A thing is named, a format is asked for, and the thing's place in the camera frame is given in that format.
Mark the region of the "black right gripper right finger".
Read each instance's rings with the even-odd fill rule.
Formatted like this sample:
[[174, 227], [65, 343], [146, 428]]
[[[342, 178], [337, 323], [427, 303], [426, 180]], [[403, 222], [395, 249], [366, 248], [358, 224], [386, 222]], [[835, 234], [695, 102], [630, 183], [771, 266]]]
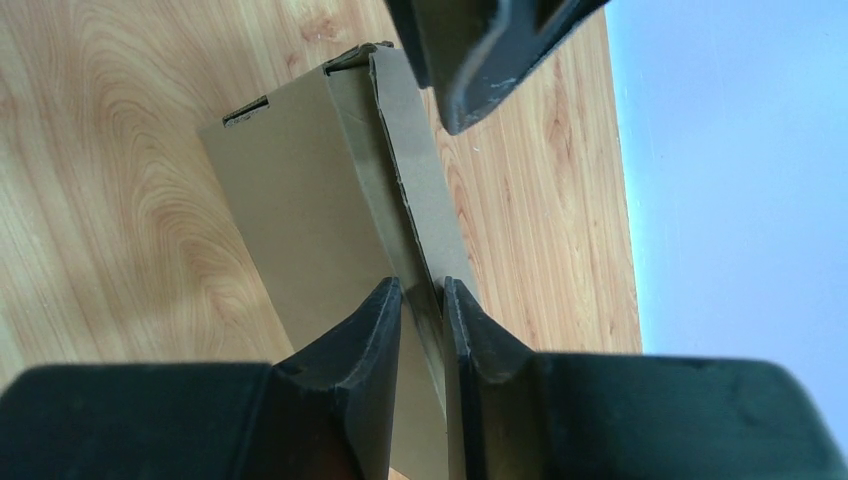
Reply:
[[443, 287], [453, 479], [843, 479], [847, 464], [783, 367], [535, 351], [466, 285]]

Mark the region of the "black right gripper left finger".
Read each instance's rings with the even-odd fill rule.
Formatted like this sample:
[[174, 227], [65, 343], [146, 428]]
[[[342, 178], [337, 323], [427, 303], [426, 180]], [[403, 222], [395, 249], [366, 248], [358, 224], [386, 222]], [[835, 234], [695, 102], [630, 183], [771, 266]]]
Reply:
[[401, 289], [276, 363], [53, 364], [1, 397], [5, 479], [384, 479]]

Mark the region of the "brown cardboard box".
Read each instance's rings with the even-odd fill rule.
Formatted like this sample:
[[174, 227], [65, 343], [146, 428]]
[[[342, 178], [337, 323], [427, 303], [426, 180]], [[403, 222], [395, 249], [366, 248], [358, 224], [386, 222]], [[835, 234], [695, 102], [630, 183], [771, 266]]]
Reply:
[[445, 479], [441, 285], [478, 288], [427, 109], [404, 51], [365, 43], [200, 133], [295, 348], [401, 285], [391, 467]]

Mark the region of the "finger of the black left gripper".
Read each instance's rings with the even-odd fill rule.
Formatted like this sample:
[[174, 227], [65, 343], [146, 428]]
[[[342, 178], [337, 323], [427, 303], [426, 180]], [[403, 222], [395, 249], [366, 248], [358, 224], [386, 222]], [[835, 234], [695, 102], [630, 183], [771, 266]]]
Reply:
[[458, 135], [492, 113], [605, 0], [388, 0], [422, 89]]

